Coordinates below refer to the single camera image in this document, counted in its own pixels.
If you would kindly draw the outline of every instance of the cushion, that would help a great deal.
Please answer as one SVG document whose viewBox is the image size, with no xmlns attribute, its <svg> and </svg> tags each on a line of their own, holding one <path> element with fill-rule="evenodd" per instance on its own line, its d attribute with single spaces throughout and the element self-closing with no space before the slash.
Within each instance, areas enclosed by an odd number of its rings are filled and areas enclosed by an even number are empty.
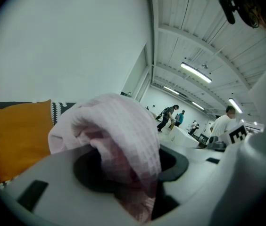
<svg viewBox="0 0 266 226">
<path fill-rule="evenodd" d="M 53 127 L 50 100 L 0 109 L 0 181 L 19 175 L 47 155 Z"/>
<path fill-rule="evenodd" d="M 58 119 L 62 113 L 71 108 L 75 103 L 61 103 L 61 102 L 52 102 L 51 103 L 51 117 L 52 122 L 55 125 L 58 122 Z"/>
</svg>

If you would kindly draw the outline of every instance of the ceiling light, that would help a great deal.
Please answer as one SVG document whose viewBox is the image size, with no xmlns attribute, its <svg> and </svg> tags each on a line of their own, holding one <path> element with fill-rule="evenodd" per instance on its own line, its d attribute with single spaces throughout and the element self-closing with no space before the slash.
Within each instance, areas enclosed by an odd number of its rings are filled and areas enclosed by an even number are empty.
<svg viewBox="0 0 266 226">
<path fill-rule="evenodd" d="M 169 91 L 172 91 L 173 93 L 179 95 L 178 92 L 176 92 L 175 90 L 172 90 L 172 89 L 168 88 L 167 86 L 164 86 L 163 88 L 165 88 L 165 89 L 167 89 L 167 90 L 169 90 Z"/>
<path fill-rule="evenodd" d="M 194 69 L 193 67 L 189 66 L 188 64 L 186 64 L 184 62 L 181 63 L 181 67 L 183 69 L 186 69 L 186 70 L 192 72 L 193 74 L 199 76 L 200 78 L 202 78 L 203 80 L 205 80 L 207 83 L 212 82 L 212 80 L 209 77 L 207 77 L 205 74 L 201 73 L 200 71 Z"/>
<path fill-rule="evenodd" d="M 198 106 L 201 110 L 204 110 L 203 107 L 201 107 L 200 105 L 196 104 L 195 102 L 193 102 L 193 104 L 194 104 L 195 106 Z"/>
<path fill-rule="evenodd" d="M 233 98 L 228 99 L 228 101 L 235 107 L 235 109 L 241 114 L 243 111 L 240 109 L 238 104 L 233 100 Z"/>
</svg>

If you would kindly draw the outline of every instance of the white table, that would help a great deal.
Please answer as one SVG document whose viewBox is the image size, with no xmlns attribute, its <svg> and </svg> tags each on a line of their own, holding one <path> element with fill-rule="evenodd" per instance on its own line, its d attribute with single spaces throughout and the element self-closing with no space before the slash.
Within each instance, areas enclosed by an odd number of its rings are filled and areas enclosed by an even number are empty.
<svg viewBox="0 0 266 226">
<path fill-rule="evenodd" d="M 137 225 L 113 194 L 91 191 L 74 175 L 75 161 L 92 150 L 93 147 L 85 145 L 47 156 L 20 174 L 4 192 L 16 199 L 34 180 L 41 180 L 49 185 L 33 214 L 44 220 L 60 226 Z"/>
<path fill-rule="evenodd" d="M 172 141 L 176 145 L 195 148 L 199 142 L 190 136 L 184 129 L 174 126 L 167 137 L 168 141 Z"/>
</svg>

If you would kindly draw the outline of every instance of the ceiling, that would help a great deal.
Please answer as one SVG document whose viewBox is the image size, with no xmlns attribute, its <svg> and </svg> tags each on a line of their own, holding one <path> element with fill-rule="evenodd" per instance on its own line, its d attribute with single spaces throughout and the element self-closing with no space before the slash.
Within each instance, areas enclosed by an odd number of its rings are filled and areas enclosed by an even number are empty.
<svg viewBox="0 0 266 226">
<path fill-rule="evenodd" d="M 178 97 L 198 103 L 207 114 L 224 114 L 234 98 L 242 118 L 260 121 L 248 91 L 266 70 L 266 31 L 248 27 L 237 13 L 236 23 L 229 24 L 218 0 L 152 0 L 152 5 L 152 85 L 180 92 Z M 181 62 L 212 82 L 184 70 Z"/>
</svg>

